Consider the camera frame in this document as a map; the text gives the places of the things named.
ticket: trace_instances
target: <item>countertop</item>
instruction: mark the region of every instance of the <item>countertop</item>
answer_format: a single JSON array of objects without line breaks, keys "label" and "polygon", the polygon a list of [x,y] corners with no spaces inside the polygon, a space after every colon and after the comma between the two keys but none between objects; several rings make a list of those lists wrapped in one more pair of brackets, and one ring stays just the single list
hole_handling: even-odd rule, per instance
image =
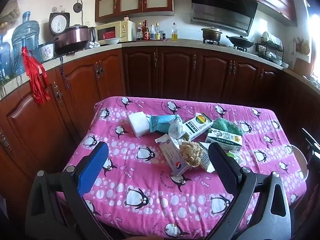
[{"label": "countertop", "polygon": [[[316,91],[320,95],[320,90],[318,88],[316,88],[314,85],[312,85],[309,81],[307,81],[303,77],[300,77],[299,75],[297,75],[296,73],[294,73],[290,70],[284,69],[283,67],[281,67],[273,62],[270,62],[268,60],[265,60],[263,58],[260,58],[256,55],[253,55],[250,53],[246,53],[243,51],[233,49],[233,47],[226,48],[226,47],[221,47],[221,46],[216,46],[216,45],[203,44],[202,41],[180,39],[178,41],[167,40],[167,41],[128,42],[128,43],[121,43],[121,44],[115,44],[115,45],[101,46],[101,47],[93,48],[93,49],[86,49],[86,50],[76,52],[74,54],[63,56],[62,58],[63,58],[63,63],[67,63],[69,61],[72,61],[72,60],[75,60],[75,59],[78,59],[81,57],[86,57],[86,56],[89,56],[89,55],[92,55],[95,53],[100,53],[100,52],[107,51],[107,50],[127,48],[127,47],[137,47],[137,46],[177,46],[177,47],[189,47],[189,48],[198,48],[198,49],[210,49],[210,50],[215,50],[215,51],[238,55],[241,57],[246,57],[246,58],[253,59],[253,60],[259,61],[261,63],[267,64],[267,65],[270,65],[270,66],[275,67],[277,69],[284,70],[286,73],[298,78],[301,82],[304,82],[305,84],[307,84],[310,88],[312,88],[314,91]],[[44,65],[44,69],[46,71],[50,70],[52,68],[55,68],[55,67],[61,65],[60,58],[56,58],[51,61],[48,61],[48,62],[44,63],[43,65]],[[16,88],[18,88],[19,86],[21,86],[22,84],[27,82],[28,80],[29,80],[29,77],[27,76],[27,74],[23,73],[22,75],[9,81],[7,84],[5,84],[3,87],[0,88],[1,89],[0,100],[2,98],[4,98],[6,95],[8,95],[9,93],[11,93],[12,91],[14,91]]]}]

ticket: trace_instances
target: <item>red plastic ribbon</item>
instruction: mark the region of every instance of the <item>red plastic ribbon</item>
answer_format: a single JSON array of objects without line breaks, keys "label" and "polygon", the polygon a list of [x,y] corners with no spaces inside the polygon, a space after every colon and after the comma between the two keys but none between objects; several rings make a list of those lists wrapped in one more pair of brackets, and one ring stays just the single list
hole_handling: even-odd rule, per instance
[{"label": "red plastic ribbon", "polygon": [[25,67],[27,76],[30,78],[30,88],[32,92],[32,96],[37,104],[43,104],[44,99],[50,99],[50,96],[44,89],[44,85],[42,79],[40,77],[39,68],[42,71],[42,75],[44,77],[45,85],[48,86],[48,76],[44,70],[43,65],[37,61],[34,57],[30,57],[28,55],[27,47],[22,47],[22,60],[23,65]]}]

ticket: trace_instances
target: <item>blue water bottle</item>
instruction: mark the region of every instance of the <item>blue water bottle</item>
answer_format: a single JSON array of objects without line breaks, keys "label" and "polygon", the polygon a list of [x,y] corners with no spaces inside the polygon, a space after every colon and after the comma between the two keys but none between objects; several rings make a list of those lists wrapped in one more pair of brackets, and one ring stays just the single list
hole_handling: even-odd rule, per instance
[{"label": "blue water bottle", "polygon": [[25,43],[28,50],[32,51],[33,56],[41,62],[39,51],[39,32],[40,27],[37,21],[30,21],[30,12],[25,12],[22,15],[22,24],[20,24],[13,32],[12,47],[13,47],[13,68],[12,72],[15,75],[20,75],[25,72],[25,68],[21,56],[22,38],[25,38]]},{"label": "blue water bottle", "polygon": [[10,56],[10,44],[8,42],[2,42],[3,36],[0,35],[0,65],[1,73],[0,79],[4,79],[5,76],[11,76],[11,56]]}]

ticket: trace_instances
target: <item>blue wet wipe packet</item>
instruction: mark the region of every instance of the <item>blue wet wipe packet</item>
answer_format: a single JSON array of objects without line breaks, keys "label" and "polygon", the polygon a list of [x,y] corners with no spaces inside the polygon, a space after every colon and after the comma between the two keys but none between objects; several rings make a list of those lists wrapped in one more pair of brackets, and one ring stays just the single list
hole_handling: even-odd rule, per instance
[{"label": "blue wet wipe packet", "polygon": [[177,118],[181,120],[178,114],[150,116],[150,132],[159,131],[168,133],[171,122]]}]

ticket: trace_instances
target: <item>green towel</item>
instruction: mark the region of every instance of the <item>green towel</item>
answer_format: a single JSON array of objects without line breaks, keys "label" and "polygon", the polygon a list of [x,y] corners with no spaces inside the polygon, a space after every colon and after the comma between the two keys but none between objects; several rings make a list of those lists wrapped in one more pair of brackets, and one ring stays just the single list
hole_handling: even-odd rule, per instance
[{"label": "green towel", "polygon": [[211,127],[220,131],[243,136],[243,131],[241,129],[239,129],[234,123],[223,118],[218,118],[217,120],[215,120]]}]

